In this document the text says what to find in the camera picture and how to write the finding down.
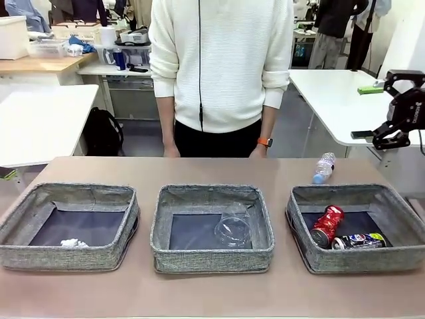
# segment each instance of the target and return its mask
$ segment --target black cord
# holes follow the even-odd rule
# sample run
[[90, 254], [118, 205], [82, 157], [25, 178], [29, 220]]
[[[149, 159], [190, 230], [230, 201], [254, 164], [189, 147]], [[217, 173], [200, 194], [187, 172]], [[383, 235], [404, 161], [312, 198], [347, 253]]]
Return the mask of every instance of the black cord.
[[420, 130], [418, 130], [418, 132], [419, 132], [419, 141], [420, 141], [420, 152], [422, 153], [423, 156], [425, 156], [424, 144], [422, 143], [422, 132]]
[[204, 132], [204, 109], [202, 106], [201, 94], [201, 0], [198, 0], [198, 18], [199, 18], [199, 122], [201, 131]]

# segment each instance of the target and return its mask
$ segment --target tabletop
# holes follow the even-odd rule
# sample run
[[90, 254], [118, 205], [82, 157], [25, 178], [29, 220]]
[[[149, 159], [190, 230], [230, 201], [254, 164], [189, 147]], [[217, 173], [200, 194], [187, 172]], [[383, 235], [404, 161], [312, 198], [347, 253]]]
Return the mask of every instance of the tabletop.
[[[425, 314], [424, 269], [380, 275], [307, 271], [284, 210], [290, 189], [311, 182], [316, 161], [56, 158], [32, 185], [56, 181], [130, 185], [137, 191], [139, 229], [114, 272], [55, 274], [0, 268], [0, 316], [393, 318]], [[386, 183], [361, 159], [339, 159], [329, 182]], [[264, 274], [157, 274], [149, 234], [157, 195], [168, 183], [251, 184], [261, 189], [276, 238], [270, 270]]]
[[0, 166], [71, 156], [97, 91], [97, 85], [51, 86], [9, 95], [0, 104]]
[[[386, 122], [393, 97], [360, 95], [357, 89], [372, 86], [376, 79], [350, 70], [290, 70], [293, 84], [326, 127], [333, 139], [344, 146], [372, 146], [364, 139], [354, 140], [352, 131], [376, 130]], [[417, 131], [409, 135], [411, 146], [419, 147]]]
[[115, 65], [102, 64], [100, 61], [94, 61], [78, 70], [80, 75], [118, 75], [118, 76], [140, 76], [142, 78], [151, 77], [151, 68], [149, 66], [138, 66], [138, 68], [146, 68], [146, 73], [133, 72], [128, 68], [125, 70], [118, 70]]
[[0, 60], [0, 74], [13, 73], [60, 73], [86, 62], [96, 60], [96, 53], [65, 58], [31, 58], [26, 56], [17, 60]]

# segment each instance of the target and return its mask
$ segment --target robotic arm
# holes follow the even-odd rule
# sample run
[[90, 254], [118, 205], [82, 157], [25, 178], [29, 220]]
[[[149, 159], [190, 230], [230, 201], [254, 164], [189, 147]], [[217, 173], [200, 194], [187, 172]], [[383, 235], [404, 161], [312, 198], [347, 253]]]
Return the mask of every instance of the robotic arm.
[[[413, 82], [414, 87], [400, 93], [394, 83], [401, 80]], [[361, 138], [373, 138], [377, 150], [404, 148], [410, 145], [409, 132], [425, 130], [425, 74], [420, 71], [390, 70], [384, 90], [394, 97], [386, 116], [387, 121], [375, 131], [352, 132]], [[389, 135], [398, 132], [394, 137]]]

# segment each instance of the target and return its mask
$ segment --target black soda can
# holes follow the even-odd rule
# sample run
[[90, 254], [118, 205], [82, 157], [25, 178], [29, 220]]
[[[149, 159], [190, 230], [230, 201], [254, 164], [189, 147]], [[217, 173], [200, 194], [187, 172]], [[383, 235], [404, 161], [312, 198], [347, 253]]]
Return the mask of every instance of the black soda can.
[[384, 247], [386, 247], [386, 241], [379, 233], [340, 236], [336, 237], [332, 242], [332, 249], [337, 251]]

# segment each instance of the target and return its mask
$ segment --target blue shirt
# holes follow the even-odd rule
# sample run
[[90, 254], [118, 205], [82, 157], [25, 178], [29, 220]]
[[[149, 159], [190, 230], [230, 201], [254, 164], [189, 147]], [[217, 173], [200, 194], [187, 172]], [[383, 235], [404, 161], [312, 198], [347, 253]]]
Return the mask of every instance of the blue shirt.
[[5, 7], [11, 17], [15, 15], [27, 17], [28, 31], [50, 32], [50, 27], [40, 11], [34, 8], [31, 0], [5, 0]]

